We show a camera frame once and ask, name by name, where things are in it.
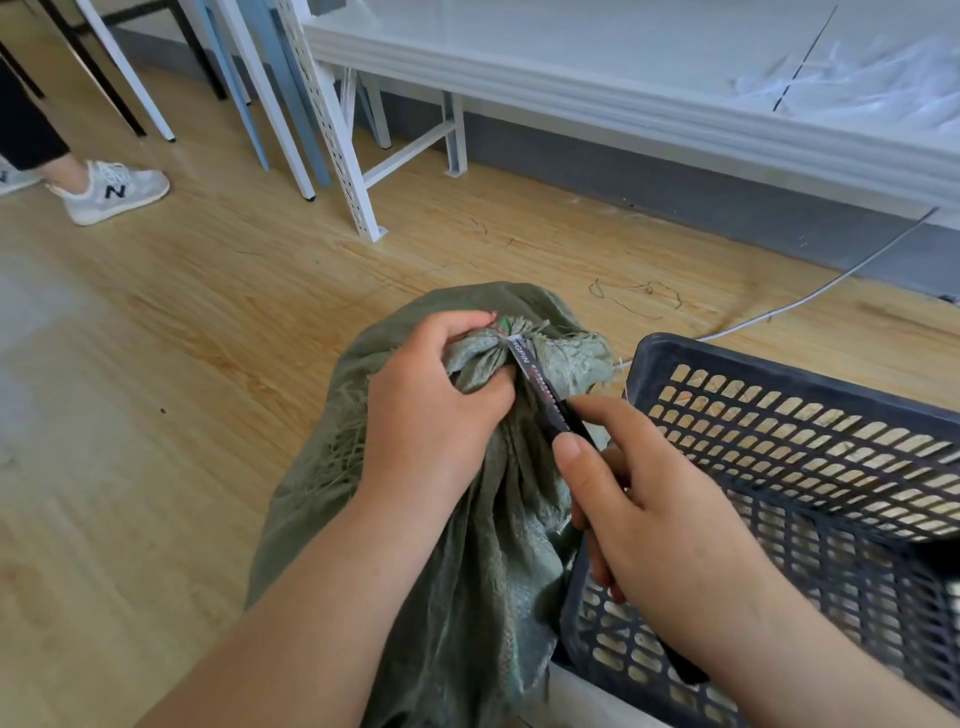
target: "left hand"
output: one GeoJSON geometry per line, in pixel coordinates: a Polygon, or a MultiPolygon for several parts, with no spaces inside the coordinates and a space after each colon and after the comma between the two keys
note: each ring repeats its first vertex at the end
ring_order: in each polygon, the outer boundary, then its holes
{"type": "Polygon", "coordinates": [[[359,494],[413,496],[449,517],[514,403],[516,375],[502,367],[482,389],[465,395],[446,375],[444,347],[495,318],[485,311],[431,314],[371,377],[359,494]]]}

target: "forearm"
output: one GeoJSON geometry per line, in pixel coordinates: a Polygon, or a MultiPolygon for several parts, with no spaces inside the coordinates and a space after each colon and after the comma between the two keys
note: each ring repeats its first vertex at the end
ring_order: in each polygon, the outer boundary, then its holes
{"type": "Polygon", "coordinates": [[[899,679],[791,587],[754,611],[739,650],[711,676],[761,728],[957,728],[960,721],[899,679]]]}
{"type": "Polygon", "coordinates": [[[359,724],[387,636],[445,523],[442,509],[405,493],[361,489],[142,725],[359,724]]]}

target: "gray sneaker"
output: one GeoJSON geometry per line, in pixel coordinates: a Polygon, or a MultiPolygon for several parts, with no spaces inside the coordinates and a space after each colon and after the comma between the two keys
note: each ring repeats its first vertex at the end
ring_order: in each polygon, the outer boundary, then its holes
{"type": "Polygon", "coordinates": [[[123,164],[89,161],[90,187],[72,195],[50,189],[63,198],[66,211],[77,225],[93,225],[121,212],[154,203],[170,191],[170,181],[157,170],[134,171],[123,164]]]}
{"type": "Polygon", "coordinates": [[[0,197],[16,192],[18,189],[30,187],[40,181],[36,172],[21,172],[13,169],[12,165],[0,157],[0,197]]]}

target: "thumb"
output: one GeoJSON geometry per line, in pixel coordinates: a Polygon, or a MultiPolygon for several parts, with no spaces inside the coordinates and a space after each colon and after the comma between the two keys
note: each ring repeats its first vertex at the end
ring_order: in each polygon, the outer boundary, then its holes
{"type": "Polygon", "coordinates": [[[634,507],[603,457],[580,435],[557,435],[553,456],[560,475],[594,530],[613,525],[634,507]]]}
{"type": "Polygon", "coordinates": [[[468,395],[476,416],[490,429],[496,427],[514,406],[515,379],[513,367],[500,367],[482,388],[468,395]]]}

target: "shoelace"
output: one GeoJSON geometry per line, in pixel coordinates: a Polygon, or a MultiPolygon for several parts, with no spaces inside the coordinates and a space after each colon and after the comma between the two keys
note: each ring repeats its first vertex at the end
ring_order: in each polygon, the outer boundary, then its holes
{"type": "Polygon", "coordinates": [[[133,179],[130,170],[123,164],[107,164],[104,161],[98,161],[94,164],[109,184],[127,184],[133,179]]]}

